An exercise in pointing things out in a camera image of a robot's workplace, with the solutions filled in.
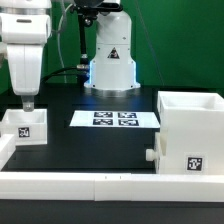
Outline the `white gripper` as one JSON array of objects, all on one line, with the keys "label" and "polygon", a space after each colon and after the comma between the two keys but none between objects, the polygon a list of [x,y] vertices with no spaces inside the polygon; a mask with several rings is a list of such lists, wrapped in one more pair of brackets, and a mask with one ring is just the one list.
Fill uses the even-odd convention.
[{"label": "white gripper", "polygon": [[14,93],[22,96],[25,112],[34,110],[33,96],[39,92],[42,56],[42,45],[7,45],[11,84]]}]

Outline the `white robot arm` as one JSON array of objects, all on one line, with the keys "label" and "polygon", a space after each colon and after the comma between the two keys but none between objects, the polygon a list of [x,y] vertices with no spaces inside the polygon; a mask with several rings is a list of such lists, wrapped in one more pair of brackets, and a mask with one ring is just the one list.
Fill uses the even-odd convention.
[{"label": "white robot arm", "polygon": [[0,54],[8,60],[11,85],[23,110],[34,110],[42,56],[49,38],[61,40],[67,15],[77,15],[84,87],[119,96],[136,90],[131,57],[132,21],[121,0],[0,0]]}]

